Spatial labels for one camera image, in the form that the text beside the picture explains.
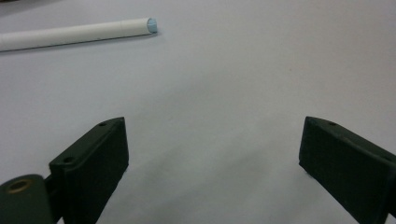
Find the black metal part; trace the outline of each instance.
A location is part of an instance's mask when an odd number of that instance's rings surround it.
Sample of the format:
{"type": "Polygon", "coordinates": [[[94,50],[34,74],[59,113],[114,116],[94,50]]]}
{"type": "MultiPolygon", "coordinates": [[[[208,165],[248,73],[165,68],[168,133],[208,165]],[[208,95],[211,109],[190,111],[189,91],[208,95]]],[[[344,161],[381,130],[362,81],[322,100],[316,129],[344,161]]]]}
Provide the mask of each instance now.
{"type": "Polygon", "coordinates": [[[325,119],[307,117],[300,165],[359,223],[395,216],[396,156],[325,119]]]}
{"type": "Polygon", "coordinates": [[[65,224],[96,223],[128,160],[124,119],[101,122],[49,164],[51,175],[45,181],[26,175],[3,184],[0,223],[47,224],[61,217],[65,224]],[[23,190],[7,191],[20,179],[27,180],[23,190]]]}

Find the white marker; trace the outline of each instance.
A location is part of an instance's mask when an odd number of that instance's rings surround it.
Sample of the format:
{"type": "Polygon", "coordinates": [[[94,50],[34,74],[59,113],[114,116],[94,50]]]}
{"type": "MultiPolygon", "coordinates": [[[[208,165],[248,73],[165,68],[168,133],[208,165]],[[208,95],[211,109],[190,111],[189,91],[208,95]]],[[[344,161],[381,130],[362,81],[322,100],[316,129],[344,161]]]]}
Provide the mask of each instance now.
{"type": "Polygon", "coordinates": [[[86,41],[157,33],[157,22],[146,18],[0,35],[0,51],[32,49],[86,41]]]}

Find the dark object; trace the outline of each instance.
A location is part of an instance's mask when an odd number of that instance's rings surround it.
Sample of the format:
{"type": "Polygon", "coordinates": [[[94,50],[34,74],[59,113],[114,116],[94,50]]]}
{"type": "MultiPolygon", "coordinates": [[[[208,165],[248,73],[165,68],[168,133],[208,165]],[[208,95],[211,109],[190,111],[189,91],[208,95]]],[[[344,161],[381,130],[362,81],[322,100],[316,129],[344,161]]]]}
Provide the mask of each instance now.
{"type": "Polygon", "coordinates": [[[396,156],[325,119],[307,117],[300,165],[359,223],[396,215],[396,156]]]}
{"type": "Polygon", "coordinates": [[[50,164],[0,186],[0,223],[95,223],[128,166],[123,118],[93,127],[50,164]]]}

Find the gray surface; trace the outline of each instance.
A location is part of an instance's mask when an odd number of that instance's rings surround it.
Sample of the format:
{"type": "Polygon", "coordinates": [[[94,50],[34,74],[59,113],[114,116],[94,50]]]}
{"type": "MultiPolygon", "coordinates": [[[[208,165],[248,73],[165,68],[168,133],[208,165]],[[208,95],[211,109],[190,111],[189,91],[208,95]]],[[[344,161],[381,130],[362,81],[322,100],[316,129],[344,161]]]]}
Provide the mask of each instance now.
{"type": "Polygon", "coordinates": [[[48,175],[94,124],[124,116],[132,165],[99,223],[356,223],[298,166],[304,117],[396,153],[395,11],[390,0],[1,4],[0,33],[144,17],[159,33],[0,53],[0,182],[48,175]]]}

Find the blue end of tube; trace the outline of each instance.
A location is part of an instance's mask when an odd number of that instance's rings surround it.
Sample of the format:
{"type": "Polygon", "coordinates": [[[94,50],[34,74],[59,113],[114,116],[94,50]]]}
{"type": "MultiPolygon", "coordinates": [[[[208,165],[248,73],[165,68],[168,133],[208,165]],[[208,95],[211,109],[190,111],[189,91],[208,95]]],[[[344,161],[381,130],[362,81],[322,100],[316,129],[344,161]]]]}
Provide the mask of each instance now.
{"type": "Polygon", "coordinates": [[[155,19],[148,19],[148,30],[150,33],[157,33],[157,21],[155,19]]]}

